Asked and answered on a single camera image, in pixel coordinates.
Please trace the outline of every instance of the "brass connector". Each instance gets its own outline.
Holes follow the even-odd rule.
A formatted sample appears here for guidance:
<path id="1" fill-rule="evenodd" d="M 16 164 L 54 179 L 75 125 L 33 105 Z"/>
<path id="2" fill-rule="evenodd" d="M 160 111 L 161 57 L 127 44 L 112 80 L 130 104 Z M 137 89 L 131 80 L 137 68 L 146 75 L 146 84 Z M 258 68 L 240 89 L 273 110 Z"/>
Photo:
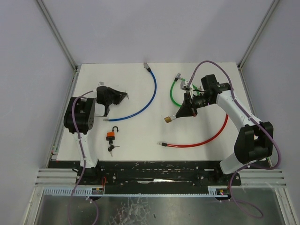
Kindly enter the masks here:
<path id="1" fill-rule="evenodd" d="M 166 122 L 166 123 L 172 122 L 172 119 L 171 119 L 171 117 L 169 117 L 169 116 L 168 116 L 168 117 L 166 117 L 166 118 L 165 118 L 165 122 Z"/>

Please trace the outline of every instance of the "wire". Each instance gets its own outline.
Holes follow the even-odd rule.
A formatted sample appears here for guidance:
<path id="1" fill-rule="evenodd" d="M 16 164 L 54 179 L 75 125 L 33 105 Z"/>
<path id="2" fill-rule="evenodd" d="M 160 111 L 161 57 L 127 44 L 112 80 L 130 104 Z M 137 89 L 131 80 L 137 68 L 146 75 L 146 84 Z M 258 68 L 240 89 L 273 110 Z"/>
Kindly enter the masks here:
<path id="1" fill-rule="evenodd" d="M 173 81 L 173 83 L 172 83 L 172 86 L 171 86 L 171 89 L 170 89 L 170 98 L 171 98 L 171 101 L 172 101 L 175 105 L 177 105 L 178 107 L 181 107 L 181 105 L 180 105 L 179 103 L 177 103 L 177 102 L 175 101 L 175 99 L 173 98 L 173 87 L 174 87 L 175 83 L 176 83 L 176 81 Z"/>
<path id="2" fill-rule="evenodd" d="M 176 106 L 181 107 L 181 105 L 178 102 L 176 102 L 175 99 L 173 98 L 173 88 L 174 88 L 174 85 L 176 82 L 177 82 L 177 80 L 174 80 L 172 83 L 172 86 L 170 88 L 170 98 Z M 199 90 L 197 89 L 197 87 L 193 85 L 193 88 L 195 89 L 194 91 L 197 91 L 199 94 Z"/>
<path id="3" fill-rule="evenodd" d="M 209 142 L 211 142 L 212 140 L 216 139 L 216 137 L 218 137 L 222 131 L 224 130 L 226 124 L 228 122 L 228 115 L 226 114 L 226 117 L 225 117 L 225 121 L 221 127 L 221 129 L 213 136 L 211 137 L 210 139 L 207 139 L 206 141 L 204 142 L 200 142 L 200 143 L 197 143 L 197 144 L 168 144 L 168 143 L 161 143 L 162 146 L 166 146 L 166 147 L 172 147 L 172 148 L 192 148 L 192 147 L 197 147 L 197 146 L 201 146 L 201 145 L 204 145 L 204 144 L 207 144 Z"/>
<path id="4" fill-rule="evenodd" d="M 103 192 L 104 192 L 104 188 L 105 188 L 105 183 L 106 183 L 106 177 L 102 178 L 102 188 L 103 188 Z"/>
<path id="5" fill-rule="evenodd" d="M 198 90 L 198 89 L 194 89 L 193 91 L 198 91 L 198 92 L 205 93 L 205 91 L 203 91 L 203 90 Z"/>
<path id="6" fill-rule="evenodd" d="M 191 76 L 191 79 L 189 80 L 189 82 L 188 82 L 188 86 L 190 86 L 190 84 L 192 83 L 192 81 L 193 81 L 193 78 L 194 78 L 194 76 L 195 76 L 195 74 L 196 74 L 196 71 L 197 71 L 197 69 L 203 64 L 203 63 L 205 63 L 205 62 L 208 62 L 208 63 L 211 63 L 211 64 L 213 64 L 213 65 L 215 65 L 216 67 L 218 67 L 223 73 L 224 73 L 224 75 L 227 77 L 227 80 L 228 80 L 228 82 L 229 82 L 229 84 L 230 84 L 230 92 L 231 92 L 231 95 L 232 95 L 232 98 L 233 98 L 233 101 L 235 102 L 235 104 L 243 111 L 243 113 L 248 117 L 248 119 L 250 120 L 250 121 L 252 121 L 255 125 L 257 125 L 257 127 L 270 139 L 270 141 L 272 142 L 272 144 L 274 145 L 274 147 L 275 147 L 275 149 L 276 149 L 276 151 L 277 151 L 277 154 L 278 154 L 278 161 L 277 161 L 277 163 L 276 163 L 276 165 L 275 166 L 273 166 L 273 167 L 263 167 L 263 166 L 260 166 L 260 165 L 255 165 L 255 164 L 251 164 L 252 166 L 254 166 L 254 167 L 256 167 L 256 168 L 260 168 L 260 169 L 266 169 L 266 170 L 274 170 L 274 169 L 276 169 L 276 168 L 278 168 L 279 167 L 279 165 L 280 165 L 280 163 L 281 163 L 281 152 L 280 152 L 280 149 L 279 149 L 279 146 L 277 145 L 277 143 L 275 142 L 275 140 L 271 137 L 271 135 L 258 123 L 258 122 L 256 122 L 252 117 L 251 117 L 251 115 L 249 115 L 249 113 L 239 104 L 239 102 L 237 101 L 237 99 L 235 98 L 235 94 L 234 94 L 234 92 L 233 92 L 233 84 L 232 84 L 232 82 L 231 82 L 231 80 L 230 80 L 230 78 L 229 78 L 229 75 L 226 73 L 226 71 L 222 68 L 222 67 L 220 67 L 217 63 L 215 63 L 215 62 L 213 62 L 213 61 L 210 61 L 210 60 L 206 60 L 206 61 L 202 61 L 202 62 L 200 62 L 197 66 L 196 66 L 196 68 L 195 68 L 195 70 L 194 70 L 194 72 L 193 72 L 193 74 L 192 74 L 192 76 Z M 232 175 L 232 177 L 231 177 L 231 179 L 230 179 L 230 182 L 229 182 L 229 191 L 230 191 L 230 194 L 231 194 L 231 197 L 232 197 L 232 199 L 233 199 L 233 201 L 235 202 L 235 204 L 244 212 L 244 213 L 246 213 L 247 215 L 249 215 L 250 217 L 253 217 L 253 218 L 258 218 L 258 219 L 261 219 L 261 218 L 263 218 L 263 212 L 257 207 L 257 206 L 255 206 L 255 205 L 253 205 L 252 203 L 250 203 L 250 202 L 246 202 L 246 201 L 242 201 L 242 200 L 236 200 L 235 198 L 234 198 L 234 196 L 233 196 L 233 194 L 232 194 L 232 182 L 233 182 L 233 178 L 234 178 L 234 176 L 236 175 L 236 173 L 237 172 L 239 172 L 239 171 L 241 171 L 242 169 L 245 169 L 246 167 L 247 167 L 248 165 L 245 165 L 245 166 L 243 166 L 242 168 L 240 168 L 240 169 L 238 169 L 235 173 L 233 173 L 233 175 Z M 238 203 L 240 203 L 240 202 L 242 202 L 242 203 L 246 203 L 246 204 L 248 204 L 248 205 L 251 205 L 251 206 L 253 206 L 254 208 L 256 208 L 259 212 L 260 212 L 260 214 L 261 214 L 261 216 L 256 216 L 256 215 L 253 215 L 253 214 L 251 214 L 251 213 L 249 213 L 249 212 L 247 212 L 246 210 L 244 210 L 242 207 L 240 207 L 240 205 L 238 204 Z"/>
<path id="7" fill-rule="evenodd" d="M 108 120 L 105 120 L 105 121 L 110 121 L 110 122 L 113 122 L 113 121 L 120 121 L 120 120 L 127 120 L 129 118 L 132 118 L 138 114 L 140 114 L 141 112 L 143 112 L 145 109 L 148 108 L 148 106 L 151 104 L 151 102 L 153 101 L 155 95 L 156 95 L 156 89 L 157 89 L 157 83 L 156 83 L 156 79 L 155 79 L 155 76 L 153 74 L 153 72 L 150 70 L 149 73 L 152 75 L 152 78 L 153 78 L 153 81 L 154 81 L 154 92 L 153 92 L 153 95 L 152 95 L 152 98 L 150 99 L 150 101 L 147 103 L 147 105 L 141 109 L 140 111 L 130 115 L 130 116 L 126 116 L 126 117 L 122 117 L 122 118 L 117 118 L 117 119 L 108 119 Z"/>
<path id="8" fill-rule="evenodd" d="M 178 103 L 174 100 L 174 98 L 173 98 L 173 88 L 174 88 L 174 85 L 175 85 L 176 81 L 177 81 L 177 80 L 174 80 L 174 81 L 173 81 L 172 86 L 171 86 L 171 88 L 170 88 L 170 98 L 171 98 L 172 102 L 173 102 L 175 105 L 177 105 L 178 107 L 181 107 L 181 105 L 178 104 Z M 193 88 L 194 88 L 194 91 L 198 91 L 198 92 L 200 91 L 200 92 L 202 92 L 201 90 L 198 90 L 197 87 L 194 86 L 194 85 L 193 85 Z M 173 148 L 192 148 L 192 147 L 201 146 L 201 145 L 204 145 L 204 144 L 207 144 L 207 143 L 211 142 L 211 141 L 214 140 L 216 137 L 218 137 L 218 136 L 222 133 L 222 131 L 224 130 L 224 128 L 225 128 L 227 122 L 228 122 L 228 115 L 226 115 L 225 121 L 224 121 L 224 123 L 223 123 L 221 129 L 220 129 L 213 137 L 211 137 L 210 139 L 208 139 L 208 140 L 206 140 L 206 141 L 204 141 L 204 142 L 200 142 L 200 143 L 197 143 L 197 144 L 168 144 L 168 143 L 161 143 L 161 144 L 162 144 L 163 146 L 166 146 L 166 147 L 173 147 Z"/>
<path id="9" fill-rule="evenodd" d="M 241 169 L 239 169 L 239 171 L 241 171 L 242 169 L 246 168 L 248 165 L 245 165 L 243 166 Z M 247 202 L 247 201 L 244 201 L 244 200 L 238 200 L 238 199 L 235 199 L 235 197 L 233 196 L 232 194 L 232 183 L 233 183 L 233 178 L 235 177 L 235 175 L 238 173 L 238 171 L 234 172 L 233 175 L 231 176 L 230 178 L 230 181 L 229 181 L 229 192 L 231 194 L 231 198 L 232 200 L 234 201 L 234 203 L 238 206 L 238 208 L 240 210 L 242 210 L 246 215 L 252 217 L 252 218 L 256 218 L 256 219 L 262 219 L 264 218 L 264 214 L 262 212 L 262 210 L 260 208 L 258 208 L 256 205 L 250 203 L 250 202 Z M 240 206 L 239 203 L 244 203 L 244 204 L 247 204 L 247 205 L 250 205 L 252 206 L 253 208 L 255 208 L 261 215 L 260 216 L 256 216 L 256 215 L 253 215 L 251 213 L 249 213 L 247 210 L 245 210 L 243 207 Z"/>
<path id="10" fill-rule="evenodd" d="M 78 140 L 79 140 L 80 150 L 81 150 L 81 154 L 82 154 L 82 157 L 83 157 L 83 169 L 82 169 L 82 172 L 81 172 L 81 174 L 80 174 L 80 177 L 79 177 L 78 181 L 76 182 L 76 184 L 75 184 L 75 186 L 74 186 L 74 188 L 73 188 L 73 190 L 72 190 L 71 198 L 70 198 L 69 204 L 68 204 L 68 206 L 67 206 L 67 220 L 68 220 L 68 222 L 69 222 L 70 225 L 72 225 L 71 217 L 70 217 L 71 200 L 72 200 L 72 197 L 73 197 L 73 195 L 74 195 L 74 193 L 75 193 L 75 190 L 76 190 L 77 186 L 79 185 L 81 179 L 83 178 L 83 174 L 84 174 L 84 172 L 85 172 L 85 167 L 86 167 L 86 159 L 85 159 L 85 154 L 84 154 L 84 151 L 83 151 L 83 144 L 82 144 L 82 142 L 81 142 L 80 132 L 79 132 L 78 126 L 77 126 L 77 124 L 76 124 L 76 120 L 75 120 L 75 106 L 76 106 L 76 102 L 78 101 L 78 99 L 80 99 L 80 98 L 82 98 L 83 96 L 85 96 L 85 95 L 87 95 L 87 94 L 89 94 L 89 93 L 92 93 L 92 92 L 93 92 L 93 90 L 91 90 L 91 91 L 89 91 L 89 92 L 86 92 L 85 94 L 83 94 L 83 95 L 81 95 L 81 96 L 75 98 L 75 100 L 74 100 L 74 102 L 73 102 L 73 104 L 72 104 L 72 120 L 73 120 L 73 124 L 74 124 L 75 130 L 76 130 L 77 135 L 78 135 Z M 98 217 L 99 217 L 99 208 L 98 208 L 97 204 L 96 204 L 93 200 L 91 200 L 91 201 L 94 203 L 94 205 L 96 206 L 96 210 L 97 210 L 96 218 L 95 218 L 95 220 L 94 220 L 94 222 L 93 222 L 93 224 L 92 224 L 92 225 L 94 225 L 94 224 L 96 224 L 96 222 L 97 222 L 97 220 L 98 220 Z"/>

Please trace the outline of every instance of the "white panel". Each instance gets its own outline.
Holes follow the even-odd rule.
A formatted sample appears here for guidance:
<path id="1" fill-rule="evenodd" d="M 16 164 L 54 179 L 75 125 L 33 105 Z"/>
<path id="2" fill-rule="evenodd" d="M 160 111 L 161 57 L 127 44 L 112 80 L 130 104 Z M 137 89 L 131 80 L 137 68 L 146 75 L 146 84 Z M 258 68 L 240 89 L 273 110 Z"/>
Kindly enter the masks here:
<path id="1" fill-rule="evenodd" d="M 167 148 L 157 145 L 159 141 L 187 144 L 199 143 L 215 135 L 222 127 L 225 112 L 216 104 L 198 109 L 197 117 L 186 117 L 166 123 L 164 117 L 178 111 L 170 100 L 170 86 L 177 73 L 189 79 L 196 63 L 152 63 L 149 64 L 157 79 L 157 95 L 141 114 L 128 120 L 108 122 L 103 117 L 95 117 L 94 127 L 89 131 L 95 152 L 103 161 L 176 161 L 176 160 L 222 160 L 233 153 L 233 146 L 238 131 L 231 120 L 222 134 L 209 144 L 189 149 Z M 234 90 L 240 101 L 249 107 L 241 78 L 235 63 L 220 63 L 220 66 L 232 79 Z M 227 82 L 225 75 L 214 65 L 206 63 L 201 66 L 194 79 L 194 84 L 201 85 L 200 79 L 205 75 L 215 74 L 220 83 Z M 119 91 L 126 91 L 129 100 L 124 99 L 120 105 L 112 105 L 108 118 L 131 115 L 142 109 L 150 100 L 154 83 L 150 73 L 138 64 L 83 64 L 79 73 L 74 96 L 93 90 L 102 81 L 105 85 Z M 182 103 L 183 94 L 179 81 L 174 87 L 174 98 Z M 96 97 L 96 93 L 87 95 Z M 115 145 L 119 148 L 108 152 L 106 133 L 113 126 L 119 127 L 115 134 Z M 76 141 L 67 129 L 64 130 L 57 160 L 79 160 Z"/>
<path id="2" fill-rule="evenodd" d="M 0 218 L 20 224 L 72 70 L 33 0 L 0 2 Z"/>
<path id="3" fill-rule="evenodd" d="M 78 64 L 238 62 L 272 0 L 45 0 Z"/>
<path id="4" fill-rule="evenodd" d="M 300 212 L 300 1 L 282 1 L 244 68 L 258 117 L 274 126 L 293 204 Z"/>

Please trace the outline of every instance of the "white wall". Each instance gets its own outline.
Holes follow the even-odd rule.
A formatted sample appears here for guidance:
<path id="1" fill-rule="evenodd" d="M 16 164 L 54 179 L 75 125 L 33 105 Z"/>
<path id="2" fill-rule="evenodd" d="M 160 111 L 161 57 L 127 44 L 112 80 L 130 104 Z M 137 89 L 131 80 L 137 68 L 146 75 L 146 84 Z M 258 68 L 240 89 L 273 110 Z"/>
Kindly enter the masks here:
<path id="1" fill-rule="evenodd" d="M 274 125 L 281 168 L 300 217 L 300 1 L 279 4 L 244 71 L 257 115 Z"/>
<path id="2" fill-rule="evenodd" d="M 78 64 L 239 62 L 272 0 L 44 0 Z"/>
<path id="3" fill-rule="evenodd" d="M 33 0 L 0 2 L 0 218 L 20 223 L 72 69 Z"/>

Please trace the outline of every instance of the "small key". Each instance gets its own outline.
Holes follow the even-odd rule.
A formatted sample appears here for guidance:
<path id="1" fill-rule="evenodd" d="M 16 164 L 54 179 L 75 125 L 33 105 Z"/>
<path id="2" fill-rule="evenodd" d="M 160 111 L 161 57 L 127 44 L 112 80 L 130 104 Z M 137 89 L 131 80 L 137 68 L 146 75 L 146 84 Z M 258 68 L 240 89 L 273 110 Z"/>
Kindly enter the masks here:
<path id="1" fill-rule="evenodd" d="M 120 146 L 118 146 L 118 145 L 110 145 L 109 147 L 108 147 L 108 151 L 109 151 L 109 153 L 111 154 L 111 156 L 113 157 L 113 149 L 114 148 L 117 148 L 117 147 L 120 147 Z"/>

